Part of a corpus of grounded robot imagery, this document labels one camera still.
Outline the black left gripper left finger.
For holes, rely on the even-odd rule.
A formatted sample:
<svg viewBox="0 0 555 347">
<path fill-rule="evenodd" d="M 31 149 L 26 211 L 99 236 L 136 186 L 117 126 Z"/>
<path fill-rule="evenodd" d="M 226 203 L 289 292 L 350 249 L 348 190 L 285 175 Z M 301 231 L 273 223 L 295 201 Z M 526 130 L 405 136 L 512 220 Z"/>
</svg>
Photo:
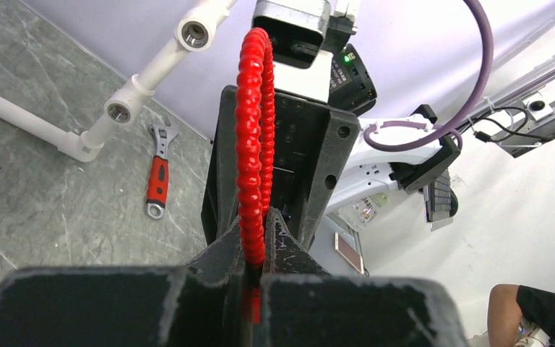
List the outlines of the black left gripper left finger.
<svg viewBox="0 0 555 347">
<path fill-rule="evenodd" d="M 0 282 L 0 346 L 247 346 L 237 223 L 171 266 L 25 267 Z"/>
</svg>

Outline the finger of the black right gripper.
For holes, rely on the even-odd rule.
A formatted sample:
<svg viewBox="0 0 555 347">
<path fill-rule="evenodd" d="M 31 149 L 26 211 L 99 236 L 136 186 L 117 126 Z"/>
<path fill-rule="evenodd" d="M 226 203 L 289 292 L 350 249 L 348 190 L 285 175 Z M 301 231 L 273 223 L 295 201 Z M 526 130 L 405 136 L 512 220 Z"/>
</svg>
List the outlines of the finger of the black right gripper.
<svg viewBox="0 0 555 347">
<path fill-rule="evenodd" d="M 272 205 L 306 249 L 360 129 L 358 117 L 289 93 L 275 95 Z"/>
<path fill-rule="evenodd" d="M 236 87 L 227 85 L 220 95 L 218 122 L 212 143 L 202 203 L 202 226 L 208 244 L 231 227 L 237 215 L 235 99 Z"/>
</svg>

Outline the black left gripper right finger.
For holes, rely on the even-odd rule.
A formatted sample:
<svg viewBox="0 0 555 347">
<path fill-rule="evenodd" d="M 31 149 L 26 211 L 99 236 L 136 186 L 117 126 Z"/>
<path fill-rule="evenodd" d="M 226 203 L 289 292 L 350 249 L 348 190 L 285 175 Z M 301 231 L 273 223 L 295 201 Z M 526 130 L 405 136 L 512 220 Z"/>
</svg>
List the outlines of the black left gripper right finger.
<svg viewBox="0 0 555 347">
<path fill-rule="evenodd" d="M 265 263 L 254 346 L 466 346 L 457 307 L 436 281 L 331 275 L 265 218 Z"/>
</svg>

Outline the person's forearm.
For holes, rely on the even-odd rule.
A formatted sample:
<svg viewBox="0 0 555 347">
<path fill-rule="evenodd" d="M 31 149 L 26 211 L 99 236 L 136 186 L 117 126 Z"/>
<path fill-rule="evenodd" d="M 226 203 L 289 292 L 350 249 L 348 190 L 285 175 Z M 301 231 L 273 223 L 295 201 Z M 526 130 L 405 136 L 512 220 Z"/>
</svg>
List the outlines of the person's forearm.
<svg viewBox="0 0 555 347">
<path fill-rule="evenodd" d="M 522 310 L 517 303 L 518 285 L 498 284 L 491 289 L 487 314 L 490 347 L 513 346 L 519 335 Z"/>
</svg>

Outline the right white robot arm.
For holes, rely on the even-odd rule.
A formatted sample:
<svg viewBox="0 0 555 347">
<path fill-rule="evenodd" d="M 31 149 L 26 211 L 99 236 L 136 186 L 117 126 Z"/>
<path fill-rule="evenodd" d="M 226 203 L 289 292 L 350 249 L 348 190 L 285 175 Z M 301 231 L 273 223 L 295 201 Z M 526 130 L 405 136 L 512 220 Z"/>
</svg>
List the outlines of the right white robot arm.
<svg viewBox="0 0 555 347">
<path fill-rule="evenodd" d="M 279 66 L 258 43 L 242 51 L 233 86 L 223 89 L 202 208 L 208 241 L 214 241 L 244 206 L 258 225 L 270 208 L 282 213 L 290 232 L 310 246 L 322 217 L 369 195 L 415 192 L 433 181 L 429 216 L 455 214 L 456 199 L 444 171 L 460 154 L 444 135 L 402 152 L 381 151 L 419 140 L 438 128 L 428 105 L 404 119 L 366 119 L 376 89 L 352 45 L 332 59 L 330 99 L 320 103 L 268 87 Z"/>
</svg>

